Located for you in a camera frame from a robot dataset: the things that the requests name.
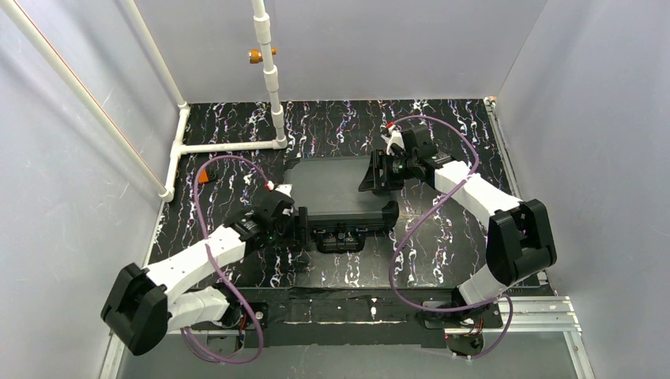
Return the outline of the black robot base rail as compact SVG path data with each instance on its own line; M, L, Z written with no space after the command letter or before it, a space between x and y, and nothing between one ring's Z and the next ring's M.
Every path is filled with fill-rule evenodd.
M407 306L385 288L243 288L241 293L261 325L264 347L441 347L444 328L473 335L504 324L498 304L446 313L446 308L457 305L451 288L402 289L401 295L421 304L421 310ZM123 301L118 311L108 313L106 322L135 355L152 350L169 332L184 327L227 330L238 333L247 347L260 344L258 329L242 304L221 284L188 291L172 304L158 289L138 292L133 299Z

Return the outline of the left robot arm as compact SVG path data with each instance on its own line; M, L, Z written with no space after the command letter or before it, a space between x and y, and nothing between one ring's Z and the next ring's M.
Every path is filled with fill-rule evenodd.
M291 194L292 185L279 185L182 252L143 268L135 263L122 268L101 310L104 323L133 355L143 355L169 332L221 321L239 300L215 287L193 292L192 286L267 246L296 242Z

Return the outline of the black poker set case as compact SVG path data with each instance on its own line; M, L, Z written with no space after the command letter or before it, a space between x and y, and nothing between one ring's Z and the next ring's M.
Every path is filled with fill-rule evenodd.
M359 192L370 156L295 158L284 165L284 182L295 206L307 207L310 238L320 253L357 253L368 235L394 228L394 192Z

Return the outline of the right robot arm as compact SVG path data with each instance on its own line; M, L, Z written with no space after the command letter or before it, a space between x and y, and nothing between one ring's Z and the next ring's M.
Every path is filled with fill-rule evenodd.
M523 201L487 182L467 164L442 152L426 126L398 129L391 122L380 129L386 146L376 150L359 191L389 192L416 178L455 200L485 226L485 264L452 292L451 305L432 313L469 313L494 302L522 280L557 261L546 206Z

